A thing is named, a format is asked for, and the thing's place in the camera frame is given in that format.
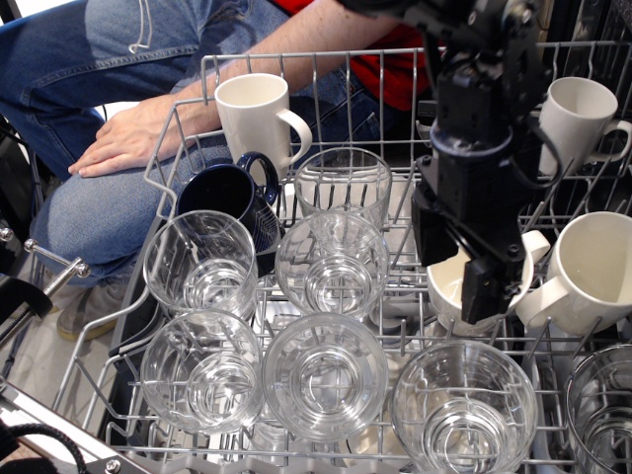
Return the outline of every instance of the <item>red shirt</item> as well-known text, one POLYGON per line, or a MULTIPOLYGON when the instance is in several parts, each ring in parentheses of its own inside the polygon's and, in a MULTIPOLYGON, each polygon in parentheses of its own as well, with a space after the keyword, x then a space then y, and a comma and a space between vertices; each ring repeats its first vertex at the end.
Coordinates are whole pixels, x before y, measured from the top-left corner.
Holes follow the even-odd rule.
MULTIPOLYGON (((312 0, 274 0, 283 10, 294 15, 312 0)), ((422 37, 417 30, 400 25, 367 49, 400 49, 422 47, 422 37)), ((413 106, 413 54, 384 54, 384 102, 395 109, 409 111, 413 106)), ((424 72, 425 58, 417 55, 417 92, 429 86, 424 72)), ((375 97, 379 97, 380 56, 371 54, 352 58, 352 71, 375 97)))

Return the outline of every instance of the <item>robotic arm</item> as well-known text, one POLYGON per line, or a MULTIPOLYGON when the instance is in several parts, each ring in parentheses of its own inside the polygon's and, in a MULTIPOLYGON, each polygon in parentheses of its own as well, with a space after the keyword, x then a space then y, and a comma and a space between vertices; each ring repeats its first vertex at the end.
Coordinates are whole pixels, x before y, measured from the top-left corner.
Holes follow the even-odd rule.
POLYGON ((546 140, 530 112, 541 103, 548 77, 536 50, 536 5, 339 1, 360 13, 401 18, 422 33, 437 109, 434 153, 416 161, 422 175, 412 203, 417 252, 424 266, 455 255, 457 244, 469 255, 464 321, 506 312, 519 292, 525 257, 518 213, 535 189, 560 177, 537 182, 539 147, 546 140))

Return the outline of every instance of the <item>person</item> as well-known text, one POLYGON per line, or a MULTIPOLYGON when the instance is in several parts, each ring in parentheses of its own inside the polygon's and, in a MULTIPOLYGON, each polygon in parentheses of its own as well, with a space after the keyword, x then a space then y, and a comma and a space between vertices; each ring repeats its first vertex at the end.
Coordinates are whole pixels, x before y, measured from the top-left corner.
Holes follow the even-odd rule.
MULTIPOLYGON (((174 103, 201 97, 204 56, 374 46, 421 46, 421 38, 396 19, 369 18, 336 0, 75 0, 1 27, 0 115, 63 182, 34 219, 32 237, 67 260, 82 257, 91 269, 87 278, 71 281, 81 291, 58 317, 60 335, 76 339, 85 324, 120 308, 126 286, 121 276, 135 264, 161 197, 143 174, 174 103), (95 109, 117 102, 137 104, 107 121, 95 109)), ((344 61, 343 55, 318 60, 323 141, 350 139, 344 61)), ((248 73, 249 66, 280 73, 278 61, 253 59, 250 65, 227 61, 219 74, 225 80, 248 73)), ((380 121, 388 128, 410 116, 411 98, 400 93, 405 87, 388 88, 380 109, 376 66, 359 58, 352 68, 356 140, 379 139, 380 121)), ((216 73, 204 78, 209 96, 216 73)), ((412 77, 412 70, 401 75, 412 77)), ((283 77, 291 108, 316 136, 312 59, 286 61, 283 77)), ((427 85, 421 77, 420 90, 427 85)), ((179 106, 179 114, 186 135, 220 128, 213 101, 179 106)), ((170 126, 158 153, 166 172, 179 145, 180 134, 170 126)), ((202 145, 196 153, 206 166, 230 160, 221 136, 202 145)), ((185 182, 191 170, 181 168, 185 182)), ((174 185, 177 193, 181 188, 174 185)), ((87 339, 113 326, 97 328, 87 339)))

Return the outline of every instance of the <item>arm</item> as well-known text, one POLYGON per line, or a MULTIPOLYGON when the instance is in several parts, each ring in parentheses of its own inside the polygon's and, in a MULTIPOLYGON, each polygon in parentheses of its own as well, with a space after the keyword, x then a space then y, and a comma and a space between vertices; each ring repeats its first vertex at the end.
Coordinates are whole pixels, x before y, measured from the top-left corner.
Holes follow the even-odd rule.
MULTIPOLYGON (((350 12, 336 0, 315 0, 247 52, 262 54, 363 49, 385 36, 396 25, 396 20, 387 17, 372 19, 350 12)), ((318 62, 319 76, 335 69, 343 60, 342 56, 322 58, 318 62)), ((257 72, 279 74, 276 61, 253 60, 251 65, 257 72)), ((245 61, 234 61, 223 66, 220 75, 225 79, 247 72, 245 61)), ((285 63, 283 72, 290 91, 300 90, 312 81, 311 58, 291 59, 285 63)), ((214 85, 215 76, 209 76, 209 95, 213 94, 214 85)), ((97 132, 97 140, 69 168, 70 173, 93 177, 146 166, 174 102, 201 96, 201 83, 196 82, 177 94, 148 99, 116 114, 97 132)), ((185 135, 220 127, 213 101, 208 106, 182 106, 178 112, 185 135)), ((168 130, 163 139, 158 159, 174 156, 179 145, 180 135, 173 125, 173 129, 168 130)))

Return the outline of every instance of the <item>mug handle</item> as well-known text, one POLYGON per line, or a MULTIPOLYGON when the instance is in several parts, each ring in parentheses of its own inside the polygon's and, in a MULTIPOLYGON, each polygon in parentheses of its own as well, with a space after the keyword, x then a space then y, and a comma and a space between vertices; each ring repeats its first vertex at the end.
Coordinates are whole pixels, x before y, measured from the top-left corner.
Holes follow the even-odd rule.
POLYGON ((561 279, 555 276, 531 293, 527 293, 515 307, 515 314, 525 328, 542 328, 546 324, 547 310, 568 294, 568 289, 562 284, 561 279))
POLYGON ((534 265, 551 249, 548 239, 539 230, 530 230, 522 234, 522 243, 525 250, 531 254, 534 265))
POLYGON ((249 151, 241 156, 237 162, 237 166, 250 173, 250 168, 253 166, 253 163, 257 161, 261 163, 266 175, 266 186, 262 189, 262 194, 268 204, 272 204, 278 196, 278 176, 277 169, 275 165, 273 165, 273 162, 270 161, 270 158, 263 153, 249 151))
POLYGON ((305 123, 301 117, 295 114, 293 111, 283 109, 276 113, 276 116, 287 123, 289 126, 296 130, 298 137, 300 138, 300 149, 295 155, 289 157, 289 164, 291 165, 305 153, 312 146, 312 130, 309 129, 309 125, 305 123))
POLYGON ((630 148, 632 148, 632 123, 625 120, 612 120, 605 127, 605 130, 603 131, 603 136, 606 136, 615 130, 625 131, 628 135, 628 139, 625 142, 625 146, 623 147, 623 150, 620 153, 614 153, 614 154, 593 152, 591 153, 591 156, 589 156, 587 163, 590 163, 590 161, 608 161, 610 158, 612 159, 612 161, 617 161, 623 158, 624 156, 627 156, 627 154, 630 152, 630 148))

